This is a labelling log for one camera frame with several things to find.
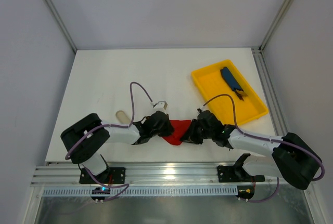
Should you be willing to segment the red paper napkin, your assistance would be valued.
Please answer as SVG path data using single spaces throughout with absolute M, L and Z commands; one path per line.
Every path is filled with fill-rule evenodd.
M 185 135 L 191 125 L 191 120 L 171 120 L 171 126 L 174 132 L 169 136 L 162 136 L 162 138 L 173 146 L 182 144 L 181 138 Z

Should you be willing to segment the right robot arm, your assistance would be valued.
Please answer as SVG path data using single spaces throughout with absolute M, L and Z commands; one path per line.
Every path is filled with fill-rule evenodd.
M 206 139 L 219 147 L 245 151 L 229 168 L 238 181 L 255 176 L 278 177 L 297 189 L 305 190 L 322 169 L 322 160 L 296 134 L 267 136 L 247 133 L 236 125 L 222 124 L 208 110 L 201 111 L 180 138 L 193 144 L 202 144 Z

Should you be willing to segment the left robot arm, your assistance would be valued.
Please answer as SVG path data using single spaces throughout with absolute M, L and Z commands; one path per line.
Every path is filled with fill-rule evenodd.
M 155 136 L 170 136 L 173 132 L 169 116 L 162 111 L 129 125 L 108 124 L 91 113 L 65 129 L 60 138 L 67 150 L 65 159 L 81 167 L 80 183 L 87 184 L 88 180 L 106 183 L 111 169 L 98 153 L 106 142 L 141 145 Z

